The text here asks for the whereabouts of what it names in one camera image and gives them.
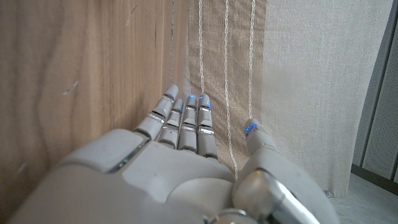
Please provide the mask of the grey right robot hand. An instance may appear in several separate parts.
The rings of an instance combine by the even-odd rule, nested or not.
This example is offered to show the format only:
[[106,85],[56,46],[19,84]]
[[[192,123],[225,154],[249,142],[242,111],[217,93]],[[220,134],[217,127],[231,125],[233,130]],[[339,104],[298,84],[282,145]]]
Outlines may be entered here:
[[255,119],[234,175],[218,160],[207,95],[175,85],[132,131],[114,129],[56,165],[11,223],[338,223],[326,193]]

